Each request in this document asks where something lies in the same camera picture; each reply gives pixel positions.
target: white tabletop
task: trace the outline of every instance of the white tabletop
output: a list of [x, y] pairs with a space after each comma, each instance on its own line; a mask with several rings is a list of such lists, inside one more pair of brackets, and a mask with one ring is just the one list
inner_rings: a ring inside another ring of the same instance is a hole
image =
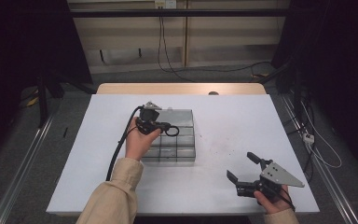
[[[238, 197], [227, 179], [259, 179], [260, 166], [246, 157], [272, 159], [300, 179], [289, 188], [298, 213], [319, 208], [268, 95], [93, 95], [47, 212], [79, 215], [104, 181], [131, 112], [146, 102], [163, 109], [191, 109], [195, 162], [144, 162], [136, 192], [140, 216], [221, 216], [264, 213], [255, 199]], [[123, 146], [118, 157], [124, 156]]]

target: silver triangular plate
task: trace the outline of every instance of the silver triangular plate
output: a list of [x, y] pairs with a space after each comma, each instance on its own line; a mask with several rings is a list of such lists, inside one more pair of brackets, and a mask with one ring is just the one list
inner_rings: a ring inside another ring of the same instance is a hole
[[304, 188], [305, 186], [299, 179], [288, 173], [276, 162], [271, 163], [264, 169], [263, 172], [261, 172], [261, 176], [275, 184], [284, 184], [300, 188]]

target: white cable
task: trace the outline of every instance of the white cable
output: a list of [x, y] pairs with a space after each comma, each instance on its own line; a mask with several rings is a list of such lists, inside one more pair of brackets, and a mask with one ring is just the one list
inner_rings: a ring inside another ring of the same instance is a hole
[[301, 102], [302, 106], [304, 107], [304, 111], [305, 111], [305, 114], [307, 115], [307, 118], [308, 118], [308, 121], [310, 122], [310, 126], [312, 126], [313, 130], [315, 130], [315, 132], [322, 138], [322, 140], [324, 140], [324, 142], [333, 150], [333, 152], [336, 154], [337, 158], [339, 159], [339, 165], [338, 166], [335, 166], [335, 165], [332, 165], [330, 163], [328, 163], [327, 161], [325, 161], [322, 157], [318, 156], [318, 154], [316, 154], [315, 151], [313, 151], [312, 149], [312, 146], [310, 145], [310, 143], [308, 143], [308, 146], [310, 148], [310, 150], [313, 152], [313, 154], [315, 155], [315, 157], [317, 159], [319, 159], [320, 161], [322, 161], [325, 165], [327, 166], [330, 166], [332, 168], [339, 168], [341, 167], [342, 165], [342, 160], [341, 158], [339, 157], [339, 155], [337, 154], [337, 152], [333, 149], [332, 146], [330, 146], [330, 144], [318, 133], [318, 131], [316, 130], [315, 126], [313, 126], [313, 123], [312, 123], [312, 120], [310, 119], [310, 115], [308, 114], [308, 111], [307, 111], [307, 108], [304, 106], [304, 104]]

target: sleeve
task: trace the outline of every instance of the sleeve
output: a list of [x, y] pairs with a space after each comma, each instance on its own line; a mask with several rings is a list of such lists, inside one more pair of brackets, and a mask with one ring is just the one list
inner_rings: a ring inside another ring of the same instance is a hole
[[279, 213], [264, 215], [266, 224], [298, 224], [295, 212], [292, 209], [286, 209]]
[[77, 223], [132, 223], [138, 206], [135, 188], [143, 169], [136, 160], [118, 160], [111, 181], [103, 182], [92, 192]]

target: human arm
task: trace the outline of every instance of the human arm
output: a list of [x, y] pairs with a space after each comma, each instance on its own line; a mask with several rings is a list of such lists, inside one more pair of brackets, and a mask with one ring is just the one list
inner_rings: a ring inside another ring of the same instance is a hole
[[[286, 200], [289, 200], [288, 188], [282, 185], [280, 194]], [[255, 198], [266, 209], [264, 220], [266, 224], [298, 224], [295, 212], [291, 209], [290, 205], [280, 198], [269, 200], [260, 191], [255, 191]]]
[[160, 130], [144, 135], [134, 127], [135, 118], [126, 138], [126, 158], [117, 161], [111, 180], [103, 182], [92, 192], [77, 223], [126, 224], [135, 219], [135, 189], [144, 169], [139, 160], [159, 136]]

